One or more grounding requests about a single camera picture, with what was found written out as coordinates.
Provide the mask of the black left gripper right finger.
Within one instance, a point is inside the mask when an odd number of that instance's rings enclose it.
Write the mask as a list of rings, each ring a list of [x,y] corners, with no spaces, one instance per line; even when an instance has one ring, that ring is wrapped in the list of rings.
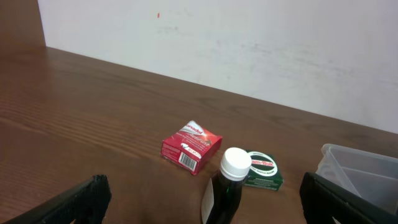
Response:
[[[308,224],[397,223],[396,213],[391,214],[313,172],[304,174],[299,194]]]

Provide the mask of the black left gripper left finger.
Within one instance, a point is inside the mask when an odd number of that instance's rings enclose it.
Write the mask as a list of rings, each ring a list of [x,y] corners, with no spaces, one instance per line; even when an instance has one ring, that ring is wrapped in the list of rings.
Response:
[[[4,224],[102,224],[111,197],[108,178],[94,175]]]

